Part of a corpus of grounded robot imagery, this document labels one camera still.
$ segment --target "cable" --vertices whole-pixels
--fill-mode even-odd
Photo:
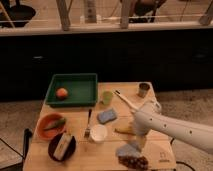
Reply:
[[[111,12],[111,14],[109,15],[109,17],[108,18],[110,18],[110,17],[112,17],[113,16],[113,14],[114,14],[114,12],[116,11],[116,9],[118,8],[118,5],[119,5],[119,0],[117,1],[117,3],[115,4],[115,7],[114,7],[114,9],[112,10],[112,12]]]
[[[170,141],[170,145],[173,144],[175,138],[172,138],[172,140]],[[182,161],[176,161],[177,164],[182,164],[184,166],[187,166],[188,168],[190,168],[192,171],[196,171],[192,166],[190,166],[189,164],[182,162]]]
[[[11,150],[13,150],[15,153],[17,153],[19,156],[21,156],[22,159],[25,159],[24,156],[22,154],[20,154],[18,151],[16,151],[14,148],[12,148],[8,143],[6,143],[2,138],[0,138],[0,140],[7,146],[9,147]]]
[[[190,1],[190,0],[187,0],[186,3],[185,3],[185,6],[184,6],[184,8],[183,8],[183,11],[182,11],[182,14],[181,14],[181,17],[180,17],[180,21],[182,21],[182,19],[183,19],[183,14],[184,14],[184,12],[185,12],[185,10],[186,10],[186,7],[188,6],[189,1]]]

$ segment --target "bowl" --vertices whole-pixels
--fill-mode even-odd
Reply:
[[[55,152],[55,149],[61,139],[61,136],[62,136],[63,133],[60,133],[58,135],[56,135],[49,143],[49,146],[48,146],[48,154],[50,156],[51,159],[55,160],[55,161],[65,161],[67,160],[69,157],[72,156],[72,154],[75,152],[75,149],[76,149],[76,140],[75,140],[75,137],[73,136],[71,141],[70,141],[70,144],[67,148],[67,151],[65,152],[63,158],[61,160],[58,160],[57,158],[54,157],[54,152]]]
[[[94,142],[103,142],[107,137],[107,128],[104,125],[97,124],[91,127],[90,137]]]
[[[44,128],[46,128],[47,125],[49,125],[61,118],[63,118],[63,116],[59,113],[51,113],[51,114],[48,114],[48,115],[42,117],[39,120],[38,127],[37,127],[37,134],[38,134],[39,138],[43,139],[43,140],[51,140],[57,134],[64,132],[65,124],[63,124],[57,128],[53,128],[50,130],[44,130]]]

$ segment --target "orange bowl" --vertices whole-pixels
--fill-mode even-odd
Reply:
[[[39,138],[41,138],[43,140],[52,140],[53,137],[64,132],[65,124],[60,127],[51,129],[51,130],[46,130],[46,131],[44,130],[44,128],[47,125],[57,121],[58,119],[60,119],[62,117],[63,116],[58,113],[51,113],[51,114],[48,114],[48,115],[42,117],[39,120],[38,127],[37,127],[37,134],[38,134]]]

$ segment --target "white cup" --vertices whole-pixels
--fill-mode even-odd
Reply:
[[[103,142],[107,137],[107,128],[104,125],[97,124],[91,127],[90,137],[96,143]]]

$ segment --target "small cup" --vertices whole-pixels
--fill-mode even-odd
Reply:
[[[150,89],[150,85],[148,83],[140,83],[139,84],[139,91],[138,91],[138,96],[144,98],[147,94],[147,92]]]
[[[107,128],[104,125],[96,124],[91,127],[90,137],[96,143],[101,143],[107,137]]]

